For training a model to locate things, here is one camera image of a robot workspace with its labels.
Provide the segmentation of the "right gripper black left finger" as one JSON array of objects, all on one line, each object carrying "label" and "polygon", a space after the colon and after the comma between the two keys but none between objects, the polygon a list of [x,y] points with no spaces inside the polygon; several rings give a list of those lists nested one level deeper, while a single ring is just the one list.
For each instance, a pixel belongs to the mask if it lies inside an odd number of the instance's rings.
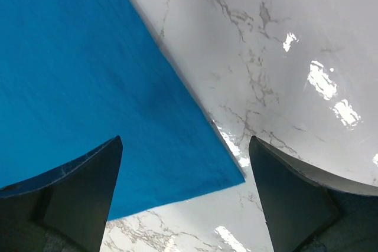
[{"label": "right gripper black left finger", "polygon": [[1,188],[1,251],[99,251],[122,159],[120,136]]}]

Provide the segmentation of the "blue t shirt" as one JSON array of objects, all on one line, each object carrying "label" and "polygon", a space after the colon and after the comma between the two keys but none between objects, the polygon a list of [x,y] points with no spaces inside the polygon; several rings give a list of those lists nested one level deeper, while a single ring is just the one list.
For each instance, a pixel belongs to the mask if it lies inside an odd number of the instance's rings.
[{"label": "blue t shirt", "polygon": [[244,182],[130,0],[1,0],[1,185],[115,136],[111,220]]}]

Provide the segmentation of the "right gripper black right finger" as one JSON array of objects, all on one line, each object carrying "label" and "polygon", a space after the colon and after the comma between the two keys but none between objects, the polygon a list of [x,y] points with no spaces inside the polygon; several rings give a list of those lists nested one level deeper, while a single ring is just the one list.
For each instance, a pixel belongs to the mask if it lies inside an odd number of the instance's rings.
[{"label": "right gripper black right finger", "polygon": [[249,157],[274,251],[377,251],[377,187],[252,136]]}]

